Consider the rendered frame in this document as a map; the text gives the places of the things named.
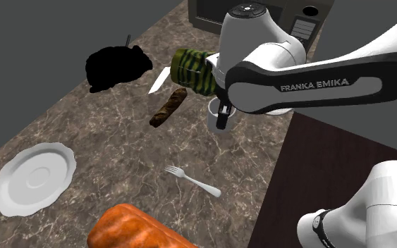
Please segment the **silver fork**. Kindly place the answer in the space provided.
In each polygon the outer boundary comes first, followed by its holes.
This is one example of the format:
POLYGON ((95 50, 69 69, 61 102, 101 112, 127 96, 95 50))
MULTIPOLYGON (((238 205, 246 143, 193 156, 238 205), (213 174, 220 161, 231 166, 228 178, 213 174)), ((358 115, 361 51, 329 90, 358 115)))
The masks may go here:
POLYGON ((215 196, 215 197, 220 197, 221 196, 221 190, 219 190, 218 188, 215 188, 211 185, 207 185, 204 184, 203 182, 200 182, 198 180, 195 180, 193 178, 190 178, 189 176, 187 176, 184 172, 183 169, 179 168, 179 167, 175 167, 175 166, 167 166, 164 169, 165 171, 172 173, 173 175, 179 177, 179 178, 185 178, 186 180, 189 180, 191 182, 193 182, 194 184, 198 185, 199 187, 201 187, 202 189, 204 189, 205 191, 207 191, 208 193, 210 193, 211 195, 215 196))

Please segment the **brown mottled bread stick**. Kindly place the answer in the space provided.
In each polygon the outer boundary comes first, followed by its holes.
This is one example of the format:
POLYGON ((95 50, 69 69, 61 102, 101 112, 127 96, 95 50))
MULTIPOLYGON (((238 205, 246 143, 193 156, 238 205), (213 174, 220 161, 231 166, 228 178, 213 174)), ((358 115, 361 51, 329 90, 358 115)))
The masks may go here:
POLYGON ((157 128, 174 113, 187 97, 187 89, 182 87, 175 90, 169 100, 153 115, 149 124, 157 128))

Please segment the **black lumpy object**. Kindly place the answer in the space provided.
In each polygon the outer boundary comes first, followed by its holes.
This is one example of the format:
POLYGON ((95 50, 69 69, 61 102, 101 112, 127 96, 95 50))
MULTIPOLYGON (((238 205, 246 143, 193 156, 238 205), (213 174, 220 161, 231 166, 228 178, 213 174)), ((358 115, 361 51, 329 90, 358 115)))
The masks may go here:
POLYGON ((128 35, 125 46, 104 47, 88 56, 85 72, 90 93, 135 81, 153 69, 149 56, 138 45, 129 47, 130 38, 128 35))

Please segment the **orange-brown bread loaf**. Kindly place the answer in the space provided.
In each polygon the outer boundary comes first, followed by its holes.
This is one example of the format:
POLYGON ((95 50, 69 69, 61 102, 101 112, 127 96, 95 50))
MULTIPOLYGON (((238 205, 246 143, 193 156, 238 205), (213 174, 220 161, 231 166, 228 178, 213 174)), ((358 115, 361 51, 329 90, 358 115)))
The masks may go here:
POLYGON ((198 248, 131 204, 107 211, 87 236, 89 248, 198 248))

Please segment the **white scalloped plate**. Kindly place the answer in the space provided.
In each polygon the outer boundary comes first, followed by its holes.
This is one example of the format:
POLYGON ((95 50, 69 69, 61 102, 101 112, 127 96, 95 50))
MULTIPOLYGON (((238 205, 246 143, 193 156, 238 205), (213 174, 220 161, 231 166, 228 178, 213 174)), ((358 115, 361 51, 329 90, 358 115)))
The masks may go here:
POLYGON ((31 216, 52 205, 72 182, 76 160, 60 142, 44 142, 16 154, 0 170, 0 213, 31 216))

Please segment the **green striped round object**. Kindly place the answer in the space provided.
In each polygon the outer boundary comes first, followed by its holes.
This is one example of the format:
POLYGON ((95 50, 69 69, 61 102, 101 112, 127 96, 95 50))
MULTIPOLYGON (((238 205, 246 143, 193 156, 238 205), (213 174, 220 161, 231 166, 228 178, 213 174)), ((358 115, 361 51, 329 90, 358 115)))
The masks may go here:
POLYGON ((195 49, 177 49, 170 67, 170 76, 174 83, 191 88, 195 93, 209 97, 215 94, 216 81, 212 74, 212 65, 206 58, 215 51, 195 49))

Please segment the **white cup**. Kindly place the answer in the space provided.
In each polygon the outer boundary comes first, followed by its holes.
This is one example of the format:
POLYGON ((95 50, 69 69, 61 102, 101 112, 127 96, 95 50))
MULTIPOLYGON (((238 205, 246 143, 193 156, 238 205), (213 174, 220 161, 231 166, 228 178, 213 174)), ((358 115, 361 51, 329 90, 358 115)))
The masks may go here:
POLYGON ((215 133, 229 132, 233 128, 233 125, 234 125, 234 122, 236 119, 236 109, 234 107, 231 109, 231 114, 228 117, 226 127, 223 130, 221 130, 221 129, 218 129, 218 127, 216 126, 219 104, 220 104, 220 100, 217 97, 214 97, 208 103, 208 106, 207 106, 207 127, 210 131, 215 132, 215 133))

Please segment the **grey microwave oven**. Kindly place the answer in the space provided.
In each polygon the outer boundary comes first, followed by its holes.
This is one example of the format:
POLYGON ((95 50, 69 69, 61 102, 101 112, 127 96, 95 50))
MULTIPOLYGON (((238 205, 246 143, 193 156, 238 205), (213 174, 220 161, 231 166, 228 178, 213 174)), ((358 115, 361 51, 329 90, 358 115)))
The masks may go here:
POLYGON ((310 50, 335 0, 188 0, 188 17, 193 27, 221 33, 227 11, 238 4, 257 2, 267 7, 271 18, 310 50))

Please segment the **dark maroon robot stand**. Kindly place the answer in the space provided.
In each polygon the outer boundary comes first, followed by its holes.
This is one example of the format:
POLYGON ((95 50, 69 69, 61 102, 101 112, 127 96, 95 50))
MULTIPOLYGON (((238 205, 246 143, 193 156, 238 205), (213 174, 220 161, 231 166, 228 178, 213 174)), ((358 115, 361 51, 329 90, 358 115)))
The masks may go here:
POLYGON ((248 248, 302 248, 300 217, 345 204, 397 149, 294 113, 248 248))

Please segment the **white knife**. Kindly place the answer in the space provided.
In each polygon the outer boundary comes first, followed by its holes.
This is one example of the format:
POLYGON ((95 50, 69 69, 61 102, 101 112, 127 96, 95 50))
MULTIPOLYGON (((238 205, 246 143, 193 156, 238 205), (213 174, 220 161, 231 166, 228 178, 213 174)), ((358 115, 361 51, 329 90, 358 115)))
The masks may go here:
POLYGON ((148 94, 155 93, 165 82, 167 77, 170 75, 171 68, 170 67, 165 67, 161 73, 159 74, 158 78, 152 85, 151 89, 149 90, 148 94))

